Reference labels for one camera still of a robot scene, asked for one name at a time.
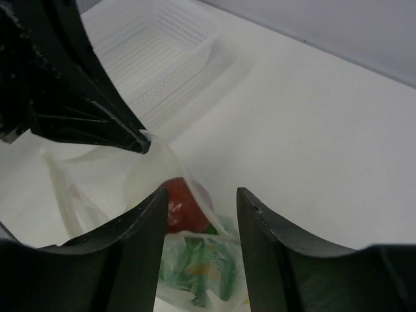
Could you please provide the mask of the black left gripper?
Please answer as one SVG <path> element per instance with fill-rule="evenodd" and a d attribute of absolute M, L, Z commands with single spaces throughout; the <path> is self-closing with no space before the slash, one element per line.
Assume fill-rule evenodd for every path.
<path fill-rule="evenodd" d="M 75 1 L 1 1 L 1 141 L 149 151 L 151 140 L 94 53 Z"/>

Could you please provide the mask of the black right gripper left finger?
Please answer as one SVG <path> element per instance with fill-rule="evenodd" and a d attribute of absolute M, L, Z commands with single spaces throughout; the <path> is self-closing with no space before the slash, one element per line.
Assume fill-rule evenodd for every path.
<path fill-rule="evenodd" d="M 64 243 L 34 248 L 1 228 L 2 311 L 152 311 L 168 191 Z"/>

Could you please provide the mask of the clear dotted zip bag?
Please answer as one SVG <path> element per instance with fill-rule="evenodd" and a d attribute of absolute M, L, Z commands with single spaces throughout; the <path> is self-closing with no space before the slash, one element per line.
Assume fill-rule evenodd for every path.
<path fill-rule="evenodd" d="M 67 235 L 143 214 L 144 243 L 160 248 L 156 311 L 248 311 L 234 220 L 163 139 L 145 137 L 144 154 L 81 145 L 42 152 Z"/>

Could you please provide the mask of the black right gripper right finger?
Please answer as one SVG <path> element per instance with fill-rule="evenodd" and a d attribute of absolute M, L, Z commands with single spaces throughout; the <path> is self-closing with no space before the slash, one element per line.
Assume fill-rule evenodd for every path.
<path fill-rule="evenodd" d="M 415 246 L 353 250 L 324 240 L 237 190 L 252 311 L 414 311 Z"/>

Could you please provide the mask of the fake green lettuce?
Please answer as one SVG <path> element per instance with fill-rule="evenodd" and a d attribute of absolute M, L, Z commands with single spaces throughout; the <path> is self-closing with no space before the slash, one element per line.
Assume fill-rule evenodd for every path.
<path fill-rule="evenodd" d="M 242 255 L 230 218 L 217 216 L 225 233 L 210 225 L 203 233 L 167 234 L 158 280 L 159 298 L 185 308 L 211 309 L 241 289 Z"/>

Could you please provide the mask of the fake red apple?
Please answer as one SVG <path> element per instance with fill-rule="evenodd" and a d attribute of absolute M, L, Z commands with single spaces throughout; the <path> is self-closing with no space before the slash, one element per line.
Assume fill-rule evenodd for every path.
<path fill-rule="evenodd" d="M 189 231 L 207 233 L 210 221 L 204 215 L 183 177 L 175 177 L 161 185 L 168 191 L 167 234 Z"/>

